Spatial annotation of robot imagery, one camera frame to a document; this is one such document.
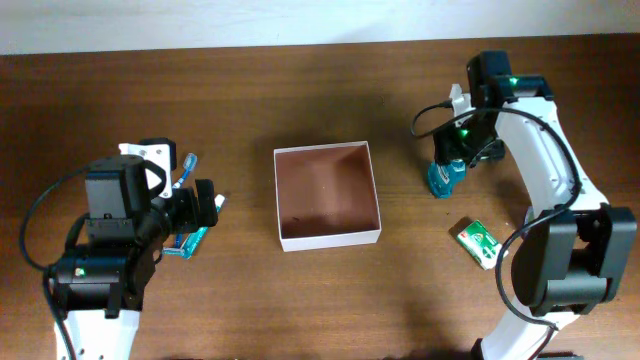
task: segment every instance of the cardboard box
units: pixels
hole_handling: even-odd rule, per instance
[[[284,251],[372,244],[382,226],[366,141],[273,151]]]

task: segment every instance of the blue bottle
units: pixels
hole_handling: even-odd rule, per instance
[[[467,174],[467,166],[463,160],[453,160],[448,165],[429,165],[427,184],[429,190],[438,199],[447,199],[453,193],[453,187]]]

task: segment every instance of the toothbrush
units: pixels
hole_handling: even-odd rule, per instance
[[[182,184],[187,180],[193,169],[196,168],[196,163],[198,163],[198,157],[193,153],[187,154],[187,157],[184,159],[184,164],[182,165],[182,167],[184,167],[184,173],[182,173],[180,179],[173,184],[172,188],[179,189],[182,187]],[[174,247],[179,248],[181,243],[182,234],[177,234],[173,245]]]

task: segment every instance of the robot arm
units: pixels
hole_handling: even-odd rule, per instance
[[[64,319],[63,328],[54,326],[57,359],[127,359],[163,242],[218,220],[211,180],[196,180],[197,199],[192,188],[171,189],[173,142],[150,139],[120,148],[121,155],[87,167],[89,213],[71,228],[62,257],[45,270],[54,317]],[[83,225],[89,241],[77,244]]]
[[[507,55],[500,51],[472,59],[467,74],[470,94],[454,85],[450,96],[458,120],[434,133],[436,166],[464,161],[473,167],[478,161],[499,160],[506,144],[536,218],[567,203],[576,180],[581,183],[567,211],[525,235],[511,269],[515,308],[561,329],[614,298],[635,239],[636,221],[628,208],[612,208],[585,174],[562,132],[553,94],[543,77],[512,75]],[[546,127],[501,109],[531,114]],[[566,153],[579,179],[572,176]],[[577,237],[588,243],[584,249],[574,249]],[[484,360],[529,359],[556,333],[507,311],[497,328],[476,343],[474,355]]]

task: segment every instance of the wood grain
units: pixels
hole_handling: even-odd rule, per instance
[[[481,165],[453,198],[422,180],[430,140],[411,116],[467,87],[465,64],[502,48],[517,73],[543,74],[585,171],[616,206],[640,214],[640,36],[404,42],[0,57],[0,347],[53,359],[53,321],[17,230],[54,179],[168,136],[196,176],[229,195],[197,255],[165,259],[147,287],[132,359],[452,358],[505,311],[492,272],[451,238],[468,216],[506,238],[529,204],[513,159]],[[424,128],[449,115],[430,114]],[[382,216],[375,245],[283,253],[273,149],[369,141]],[[40,262],[60,256],[86,209],[81,180],[52,194],[28,231]],[[549,350],[640,357],[640,249],[619,296],[564,330]]]

